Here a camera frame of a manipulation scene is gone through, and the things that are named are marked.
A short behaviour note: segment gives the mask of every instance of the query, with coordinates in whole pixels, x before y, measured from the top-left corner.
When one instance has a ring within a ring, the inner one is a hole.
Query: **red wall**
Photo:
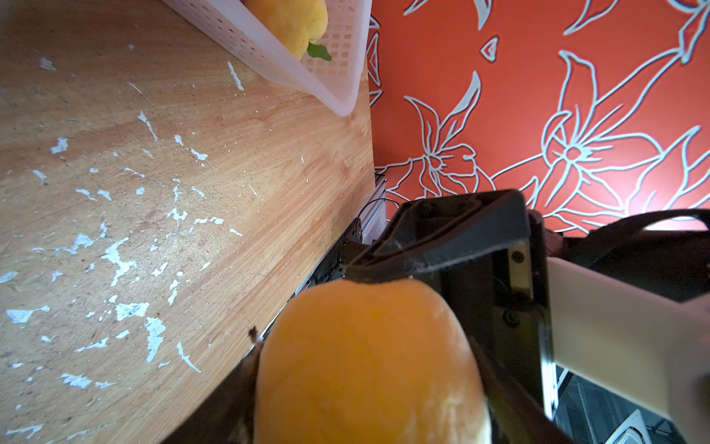
[[[389,197],[518,188],[575,235],[710,207],[709,13],[710,0],[374,0]]]

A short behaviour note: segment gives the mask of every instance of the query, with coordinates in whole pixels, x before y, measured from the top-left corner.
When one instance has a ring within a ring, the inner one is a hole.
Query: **wooden surface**
[[[158,442],[372,193],[366,82],[355,112],[336,117],[156,0],[13,0],[0,13],[0,276],[18,272],[0,283],[0,435],[25,442],[32,431],[6,431],[41,426],[32,442]],[[67,149],[53,154],[59,138]],[[121,303],[150,305],[119,322]],[[5,311],[45,305],[26,323]],[[165,326],[151,362],[148,318]]]

